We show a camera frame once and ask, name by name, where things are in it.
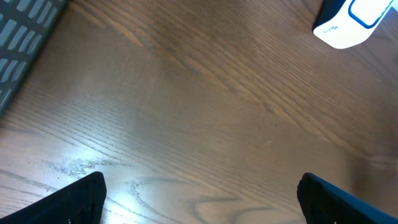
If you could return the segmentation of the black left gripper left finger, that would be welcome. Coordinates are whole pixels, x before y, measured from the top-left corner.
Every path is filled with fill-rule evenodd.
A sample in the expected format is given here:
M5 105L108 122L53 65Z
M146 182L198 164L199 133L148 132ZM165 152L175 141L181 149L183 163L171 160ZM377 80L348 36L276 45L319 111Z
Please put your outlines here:
M104 175L93 172L38 202L1 218L1 223L99 224L106 193Z

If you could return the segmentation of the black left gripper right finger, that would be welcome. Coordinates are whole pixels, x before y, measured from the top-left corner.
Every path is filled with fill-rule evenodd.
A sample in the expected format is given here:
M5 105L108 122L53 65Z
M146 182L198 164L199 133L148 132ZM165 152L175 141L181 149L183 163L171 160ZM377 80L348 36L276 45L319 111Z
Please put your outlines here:
M309 224L397 224L396 218L309 172L297 186L297 198Z

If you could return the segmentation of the grey plastic mesh basket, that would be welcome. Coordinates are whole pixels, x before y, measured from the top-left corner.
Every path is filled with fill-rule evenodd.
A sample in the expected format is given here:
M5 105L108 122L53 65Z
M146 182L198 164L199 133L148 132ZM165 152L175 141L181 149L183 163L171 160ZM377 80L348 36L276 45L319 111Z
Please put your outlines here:
M67 0L1 0L1 114L67 3Z

